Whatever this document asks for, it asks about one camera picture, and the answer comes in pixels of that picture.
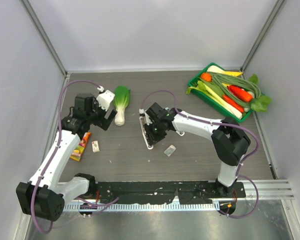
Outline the white stapler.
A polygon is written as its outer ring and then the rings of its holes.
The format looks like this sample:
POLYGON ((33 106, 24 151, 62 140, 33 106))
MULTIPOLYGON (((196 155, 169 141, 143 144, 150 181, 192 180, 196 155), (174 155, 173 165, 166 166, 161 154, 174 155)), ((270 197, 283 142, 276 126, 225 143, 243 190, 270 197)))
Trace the white stapler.
POLYGON ((149 139, 147 137, 147 133, 146 133, 146 129, 145 129, 146 118, 144 116, 140 115, 139 116, 139 123, 140 123, 141 133, 142 133, 145 145, 146 145, 148 150, 152 150, 154 146, 149 144, 149 139))

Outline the staples tray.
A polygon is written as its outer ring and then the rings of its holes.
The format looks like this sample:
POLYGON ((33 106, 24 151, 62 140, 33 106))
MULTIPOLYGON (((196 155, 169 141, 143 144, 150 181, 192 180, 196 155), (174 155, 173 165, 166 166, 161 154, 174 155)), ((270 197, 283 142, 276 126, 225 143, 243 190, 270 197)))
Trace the staples tray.
POLYGON ((176 151, 176 147, 174 145, 170 145, 165 151, 164 154, 170 157, 176 151))

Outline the staples box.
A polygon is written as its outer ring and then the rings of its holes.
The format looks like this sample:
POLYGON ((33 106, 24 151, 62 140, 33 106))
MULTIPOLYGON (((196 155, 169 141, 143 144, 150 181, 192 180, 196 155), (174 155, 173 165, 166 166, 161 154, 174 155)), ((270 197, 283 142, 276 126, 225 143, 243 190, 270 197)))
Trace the staples box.
POLYGON ((92 152, 97 153, 100 151, 99 142, 97 140, 91 142, 92 152))

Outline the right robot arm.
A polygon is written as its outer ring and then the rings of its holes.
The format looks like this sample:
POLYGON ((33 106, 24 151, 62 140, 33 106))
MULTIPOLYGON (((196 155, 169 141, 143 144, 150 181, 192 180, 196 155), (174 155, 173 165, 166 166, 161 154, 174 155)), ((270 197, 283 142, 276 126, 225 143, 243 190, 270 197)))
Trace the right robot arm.
POLYGON ((163 140, 168 131, 174 131, 180 136, 190 133, 212 141, 221 160, 220 171, 215 181, 216 193, 223 198, 233 193, 240 160, 251 144, 251 140, 239 128, 234 118, 207 119, 178 108, 162 108, 155 102, 147 110, 139 110, 139 122, 149 150, 163 140))

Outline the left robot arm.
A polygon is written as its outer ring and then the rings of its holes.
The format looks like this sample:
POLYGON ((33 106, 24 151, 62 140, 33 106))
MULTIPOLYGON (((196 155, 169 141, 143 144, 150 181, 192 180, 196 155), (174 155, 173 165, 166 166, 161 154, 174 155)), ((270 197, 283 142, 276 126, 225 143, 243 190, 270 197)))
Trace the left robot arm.
POLYGON ((59 185, 59 180, 90 126, 105 131, 109 128, 117 112, 112 110, 108 118, 105 116, 114 98, 114 93, 109 90, 98 96, 80 93, 75 97, 74 105, 61 120, 61 130, 56 133, 54 143, 39 169, 28 182, 20 182, 16 187, 16 195, 24 214, 34 214, 55 222, 65 205, 75 198, 83 196, 90 200, 96 195, 96 179, 90 174, 78 173, 63 185, 59 185))

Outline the green bok choy toy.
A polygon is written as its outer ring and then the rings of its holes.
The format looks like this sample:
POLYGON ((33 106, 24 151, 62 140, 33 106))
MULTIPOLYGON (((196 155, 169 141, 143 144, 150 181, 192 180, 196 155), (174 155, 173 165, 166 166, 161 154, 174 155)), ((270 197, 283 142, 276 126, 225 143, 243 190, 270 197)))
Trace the green bok choy toy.
POLYGON ((113 105, 117 111, 114 123, 117 126, 123 126, 125 124, 125 110, 130 103, 130 90, 123 85, 119 85, 114 90, 113 105))

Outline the colourful snack packet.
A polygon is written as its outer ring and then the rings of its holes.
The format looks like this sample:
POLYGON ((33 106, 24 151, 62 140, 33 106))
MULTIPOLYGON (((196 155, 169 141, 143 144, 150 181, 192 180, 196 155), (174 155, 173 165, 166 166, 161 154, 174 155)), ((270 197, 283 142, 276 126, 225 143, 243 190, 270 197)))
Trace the colourful snack packet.
POLYGON ((73 150, 72 154, 70 155, 70 159, 80 162, 82 155, 84 153, 84 150, 88 144, 89 138, 92 135, 91 132, 86 132, 83 135, 83 138, 81 139, 80 143, 78 144, 78 146, 73 150))

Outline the green plastic tray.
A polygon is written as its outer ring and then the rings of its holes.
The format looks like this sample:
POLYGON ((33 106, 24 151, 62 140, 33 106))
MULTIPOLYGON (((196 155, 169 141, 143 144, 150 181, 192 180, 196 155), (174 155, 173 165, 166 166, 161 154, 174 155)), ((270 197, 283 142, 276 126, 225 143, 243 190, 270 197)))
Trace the green plastic tray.
POLYGON ((222 115, 242 123, 253 112, 266 112, 272 102, 262 93, 256 74, 248 80, 242 74, 212 62, 187 83, 186 94, 194 94, 222 115))

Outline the pale green leek toy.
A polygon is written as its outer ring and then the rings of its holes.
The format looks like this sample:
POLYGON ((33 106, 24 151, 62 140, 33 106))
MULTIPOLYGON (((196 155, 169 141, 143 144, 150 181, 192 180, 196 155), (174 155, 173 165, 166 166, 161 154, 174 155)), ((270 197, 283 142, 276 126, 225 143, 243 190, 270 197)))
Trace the pale green leek toy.
POLYGON ((199 80, 197 83, 189 83, 186 94, 189 95, 190 93, 193 93, 226 117, 241 120, 244 116, 243 113, 223 99, 224 92, 211 82, 199 80))

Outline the orange pumpkin toy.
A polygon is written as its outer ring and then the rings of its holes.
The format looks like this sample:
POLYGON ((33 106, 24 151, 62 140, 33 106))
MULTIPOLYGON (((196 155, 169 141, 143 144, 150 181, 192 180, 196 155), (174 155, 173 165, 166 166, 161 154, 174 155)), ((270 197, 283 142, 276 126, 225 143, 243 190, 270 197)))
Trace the orange pumpkin toy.
POLYGON ((206 81, 206 82, 211 82, 211 81, 212 81, 212 76, 211 76, 208 72, 203 72, 203 73, 200 75, 200 78, 201 78, 203 81, 206 81))

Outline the red chili pepper toy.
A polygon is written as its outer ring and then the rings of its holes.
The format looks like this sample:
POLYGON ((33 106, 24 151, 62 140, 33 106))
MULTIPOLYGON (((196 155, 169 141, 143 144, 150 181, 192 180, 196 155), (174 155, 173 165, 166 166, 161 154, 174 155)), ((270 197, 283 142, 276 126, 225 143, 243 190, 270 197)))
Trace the red chili pepper toy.
POLYGON ((244 108, 242 106, 240 106, 238 103, 236 103, 234 100, 232 100, 229 96, 227 95, 223 95, 222 98, 231 106, 233 106, 235 109, 237 109, 239 112, 241 112, 242 114, 245 112, 244 108))

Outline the white radish toy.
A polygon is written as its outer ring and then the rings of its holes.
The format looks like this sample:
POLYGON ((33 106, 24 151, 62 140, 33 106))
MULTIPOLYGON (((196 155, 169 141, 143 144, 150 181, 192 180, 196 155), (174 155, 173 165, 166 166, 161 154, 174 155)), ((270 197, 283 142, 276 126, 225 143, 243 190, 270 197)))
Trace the white radish toy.
POLYGON ((211 65, 210 67, 208 67, 206 71, 211 73, 220 73, 220 74, 224 74, 226 72, 225 70, 221 69, 216 65, 211 65))

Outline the green long beans bundle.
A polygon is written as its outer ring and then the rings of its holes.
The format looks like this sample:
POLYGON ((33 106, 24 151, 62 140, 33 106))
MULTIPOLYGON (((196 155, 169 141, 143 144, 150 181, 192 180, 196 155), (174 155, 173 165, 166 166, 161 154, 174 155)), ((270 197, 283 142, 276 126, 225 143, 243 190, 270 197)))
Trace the green long beans bundle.
POLYGON ((234 77, 222 73, 215 73, 215 72, 208 72, 212 76, 212 82, 215 83, 218 87, 220 87, 223 92, 230 97, 232 100, 234 100, 237 104, 242 106, 243 108, 251 108, 251 103, 250 102, 244 102, 237 98, 233 93, 230 92, 228 89, 228 86, 233 85, 237 86, 246 92, 251 92, 251 84, 249 83, 248 80, 244 80, 240 77, 234 77))

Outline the orange carrot toy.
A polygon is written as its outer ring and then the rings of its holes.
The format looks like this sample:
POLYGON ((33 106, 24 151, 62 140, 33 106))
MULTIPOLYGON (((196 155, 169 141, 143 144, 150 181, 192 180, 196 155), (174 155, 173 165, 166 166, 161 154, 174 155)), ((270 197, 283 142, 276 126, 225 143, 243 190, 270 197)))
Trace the orange carrot toy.
POLYGON ((253 99, 253 96, 250 93, 241 89, 238 86, 230 85, 228 86, 228 89, 232 94, 234 94, 238 99, 240 99, 243 102, 249 103, 253 99))

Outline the yellow corn toy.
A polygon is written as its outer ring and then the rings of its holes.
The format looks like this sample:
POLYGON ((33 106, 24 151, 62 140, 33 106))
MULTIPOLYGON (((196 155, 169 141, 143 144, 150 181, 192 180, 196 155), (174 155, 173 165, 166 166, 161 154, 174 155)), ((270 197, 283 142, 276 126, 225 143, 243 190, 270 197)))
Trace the yellow corn toy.
POLYGON ((233 77, 240 77, 243 73, 240 71, 223 71, 222 74, 233 77))

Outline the green lettuce leaf toy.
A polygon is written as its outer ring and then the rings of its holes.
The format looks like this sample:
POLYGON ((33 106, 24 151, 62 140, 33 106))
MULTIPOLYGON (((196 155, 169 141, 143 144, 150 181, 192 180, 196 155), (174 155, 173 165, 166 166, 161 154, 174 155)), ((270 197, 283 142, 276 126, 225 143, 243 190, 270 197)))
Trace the green lettuce leaf toy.
POLYGON ((253 100, 251 103, 251 109, 255 112, 267 112, 268 105, 272 102, 272 99, 264 95, 259 87, 259 78, 254 73, 249 79, 248 82, 250 83, 251 90, 250 92, 253 93, 253 100))

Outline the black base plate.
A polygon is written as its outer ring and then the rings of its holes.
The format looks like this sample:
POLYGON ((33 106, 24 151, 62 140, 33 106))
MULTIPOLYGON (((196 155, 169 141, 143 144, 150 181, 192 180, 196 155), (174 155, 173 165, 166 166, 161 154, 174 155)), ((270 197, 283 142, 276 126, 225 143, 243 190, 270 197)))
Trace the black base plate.
POLYGON ((181 205, 207 204, 213 199, 245 198, 242 182, 223 187, 215 181, 121 181, 98 182, 96 191, 102 204, 118 199, 117 204, 171 204, 175 197, 181 205))

